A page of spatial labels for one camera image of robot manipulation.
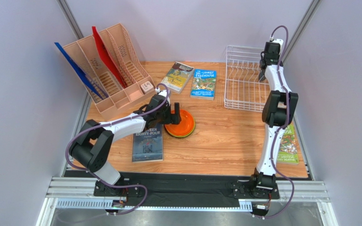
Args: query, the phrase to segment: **red folder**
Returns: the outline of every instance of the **red folder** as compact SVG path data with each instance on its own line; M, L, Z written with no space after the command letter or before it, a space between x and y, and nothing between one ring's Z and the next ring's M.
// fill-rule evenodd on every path
M117 66L111 60L110 54L108 53L106 47L104 46L103 40L101 39L95 26L92 27L92 31L96 43L96 48L98 50L101 61L103 61L103 63L107 66L107 68L111 71L111 73L117 78L121 86L123 88L126 88L127 84L125 83L124 78L121 76Z

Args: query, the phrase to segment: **file organizer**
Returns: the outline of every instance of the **file organizer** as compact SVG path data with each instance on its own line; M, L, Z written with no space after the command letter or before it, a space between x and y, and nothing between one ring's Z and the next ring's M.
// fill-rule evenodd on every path
M154 89L143 93L140 87L143 83L149 81L153 87L156 86L152 77L140 64L130 36L122 24L104 29L99 34L112 61L124 77L127 84L124 89L100 60L93 35L63 48L75 63L108 93L108 98L101 99L85 86L97 110L108 121L154 95Z

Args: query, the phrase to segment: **small white block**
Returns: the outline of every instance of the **small white block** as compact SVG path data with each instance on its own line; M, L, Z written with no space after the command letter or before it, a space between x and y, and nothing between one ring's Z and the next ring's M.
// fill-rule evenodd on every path
M154 89L152 83L150 83L149 81L143 83L140 88L142 89L143 94L146 94Z

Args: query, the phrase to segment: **orange plate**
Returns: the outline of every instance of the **orange plate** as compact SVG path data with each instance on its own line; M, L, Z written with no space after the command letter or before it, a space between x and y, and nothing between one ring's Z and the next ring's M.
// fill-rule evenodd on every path
M165 128L169 133L178 137L183 137L194 129L195 120L189 112L182 109L180 109L180 116L181 122L178 125L168 124L165 125Z

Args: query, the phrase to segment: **dish rack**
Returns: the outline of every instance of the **dish rack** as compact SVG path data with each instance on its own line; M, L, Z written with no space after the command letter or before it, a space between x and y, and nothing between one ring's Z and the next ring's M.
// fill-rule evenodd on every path
M140 64L130 36L122 24L116 24L99 32L106 50L124 77L127 87L123 89L115 76L100 60L93 35L64 46L75 63L101 86L109 97L101 99L86 86L97 110L105 120L135 106L154 95L154 89L143 93L140 86L149 81L156 87L151 76Z
M270 93L267 80L259 81L263 48L227 46L224 107L262 112Z

